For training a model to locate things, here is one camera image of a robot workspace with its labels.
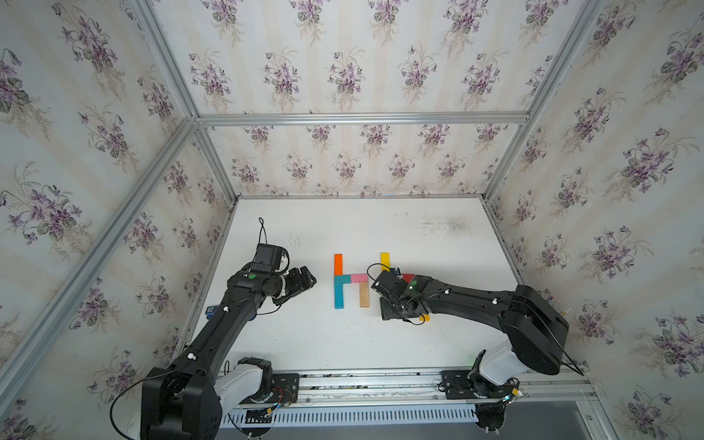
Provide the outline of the natural beige wooden block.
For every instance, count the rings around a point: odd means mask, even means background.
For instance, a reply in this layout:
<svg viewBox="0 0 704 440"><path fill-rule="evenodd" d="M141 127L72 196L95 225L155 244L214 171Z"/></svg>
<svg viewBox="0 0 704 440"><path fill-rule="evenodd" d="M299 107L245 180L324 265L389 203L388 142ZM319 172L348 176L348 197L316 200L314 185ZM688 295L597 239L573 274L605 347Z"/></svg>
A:
<svg viewBox="0 0 704 440"><path fill-rule="evenodd" d="M370 307L370 286L368 282L361 282L359 284L359 307Z"/></svg>

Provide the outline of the yellow short wooden block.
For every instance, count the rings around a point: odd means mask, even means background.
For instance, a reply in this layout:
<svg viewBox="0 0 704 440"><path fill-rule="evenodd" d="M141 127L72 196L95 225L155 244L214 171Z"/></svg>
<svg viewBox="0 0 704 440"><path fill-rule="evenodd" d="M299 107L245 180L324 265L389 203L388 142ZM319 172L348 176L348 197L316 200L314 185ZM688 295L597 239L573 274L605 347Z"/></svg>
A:
<svg viewBox="0 0 704 440"><path fill-rule="evenodd" d="M391 259L390 259L390 254L388 252L381 253L381 257L379 258L379 262L381 263L381 267L385 271L389 271L391 269Z"/></svg>

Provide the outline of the light pink wooden block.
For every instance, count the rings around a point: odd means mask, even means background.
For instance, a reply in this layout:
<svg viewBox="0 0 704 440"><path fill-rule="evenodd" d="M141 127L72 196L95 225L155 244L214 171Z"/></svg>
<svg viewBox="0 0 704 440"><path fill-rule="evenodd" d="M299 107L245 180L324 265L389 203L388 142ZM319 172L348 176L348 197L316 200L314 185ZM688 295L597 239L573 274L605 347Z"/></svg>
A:
<svg viewBox="0 0 704 440"><path fill-rule="evenodd" d="M368 275L366 273L362 274L351 274L350 275L350 282L351 283L365 283L369 281Z"/></svg>

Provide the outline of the orange wooden block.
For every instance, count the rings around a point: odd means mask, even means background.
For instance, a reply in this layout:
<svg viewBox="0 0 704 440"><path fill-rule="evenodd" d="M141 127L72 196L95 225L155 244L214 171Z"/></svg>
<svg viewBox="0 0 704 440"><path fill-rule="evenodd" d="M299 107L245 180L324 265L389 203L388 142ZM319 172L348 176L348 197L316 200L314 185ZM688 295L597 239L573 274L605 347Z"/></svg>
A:
<svg viewBox="0 0 704 440"><path fill-rule="evenodd" d="M342 276L344 274L343 270L343 255L335 254L334 256L334 275Z"/></svg>

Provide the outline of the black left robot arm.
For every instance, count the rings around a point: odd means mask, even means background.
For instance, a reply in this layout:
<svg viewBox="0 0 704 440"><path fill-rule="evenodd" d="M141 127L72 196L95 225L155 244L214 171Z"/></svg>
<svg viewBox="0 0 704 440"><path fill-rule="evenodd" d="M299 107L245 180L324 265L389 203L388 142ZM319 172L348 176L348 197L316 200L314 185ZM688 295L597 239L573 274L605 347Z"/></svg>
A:
<svg viewBox="0 0 704 440"><path fill-rule="evenodd" d="M258 244L253 260L227 280L227 289L194 341L168 368L153 368L141 388L139 438L213 439L224 412L245 399L271 394L265 359L246 357L218 377L237 337L266 299L280 306L312 289L308 267L293 268L283 247Z"/></svg>

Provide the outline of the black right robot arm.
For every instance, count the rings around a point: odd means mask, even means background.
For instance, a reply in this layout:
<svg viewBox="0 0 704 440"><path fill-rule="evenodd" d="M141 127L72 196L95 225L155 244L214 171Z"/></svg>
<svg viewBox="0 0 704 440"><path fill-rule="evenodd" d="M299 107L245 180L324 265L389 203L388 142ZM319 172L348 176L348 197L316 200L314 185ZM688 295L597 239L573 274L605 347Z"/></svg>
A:
<svg viewBox="0 0 704 440"><path fill-rule="evenodd" d="M450 315L483 324L506 335L493 349L480 350L470 370L459 379L443 379L447 398L513 399L518 376L528 370L546 376L564 365L583 371L566 351L569 324L530 286L512 291L482 291L425 275L405 279L395 269L382 271L370 288L379 295L384 321L402 320L421 326L430 315Z"/></svg>

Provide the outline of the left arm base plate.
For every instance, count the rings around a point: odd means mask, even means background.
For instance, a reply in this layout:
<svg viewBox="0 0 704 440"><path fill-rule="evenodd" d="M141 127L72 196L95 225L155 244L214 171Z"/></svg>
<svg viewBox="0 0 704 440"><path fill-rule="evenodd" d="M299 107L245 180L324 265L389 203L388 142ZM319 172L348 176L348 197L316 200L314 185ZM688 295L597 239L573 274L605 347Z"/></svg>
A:
<svg viewBox="0 0 704 440"><path fill-rule="evenodd" d="M236 405L274 405L281 403L284 406L297 403L301 376L298 373L274 373L271 389L268 392L247 397Z"/></svg>

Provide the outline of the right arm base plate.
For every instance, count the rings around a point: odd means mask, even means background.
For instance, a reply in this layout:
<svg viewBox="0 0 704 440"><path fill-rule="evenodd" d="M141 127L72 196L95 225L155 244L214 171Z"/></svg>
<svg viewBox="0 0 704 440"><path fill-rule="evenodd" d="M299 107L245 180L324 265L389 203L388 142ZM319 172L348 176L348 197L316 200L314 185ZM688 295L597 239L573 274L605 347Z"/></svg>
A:
<svg viewBox="0 0 704 440"><path fill-rule="evenodd" d="M471 370L443 370L441 381L436 385L438 392L448 400L468 399L513 399L514 391L520 387L517 378L510 378L502 385L496 385Z"/></svg>

